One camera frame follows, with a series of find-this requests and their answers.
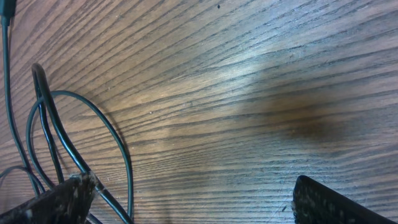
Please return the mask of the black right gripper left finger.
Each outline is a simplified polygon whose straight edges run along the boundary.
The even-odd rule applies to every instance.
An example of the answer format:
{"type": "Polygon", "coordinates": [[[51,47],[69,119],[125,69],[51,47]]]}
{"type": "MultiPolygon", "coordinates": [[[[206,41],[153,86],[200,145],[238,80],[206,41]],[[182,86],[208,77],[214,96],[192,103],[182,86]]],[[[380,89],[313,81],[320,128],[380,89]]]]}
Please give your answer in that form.
{"type": "Polygon", "coordinates": [[[97,180],[76,175],[52,190],[1,214],[1,224],[82,224],[87,222],[97,180]]]}

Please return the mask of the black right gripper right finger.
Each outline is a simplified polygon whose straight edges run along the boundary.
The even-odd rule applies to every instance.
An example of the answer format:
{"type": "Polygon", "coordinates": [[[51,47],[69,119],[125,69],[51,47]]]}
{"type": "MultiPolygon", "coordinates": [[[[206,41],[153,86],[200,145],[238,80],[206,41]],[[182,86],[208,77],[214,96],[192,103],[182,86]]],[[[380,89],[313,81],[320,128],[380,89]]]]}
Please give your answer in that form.
{"type": "Polygon", "coordinates": [[[296,180],[292,211],[296,224],[395,224],[306,175],[296,180]]]}

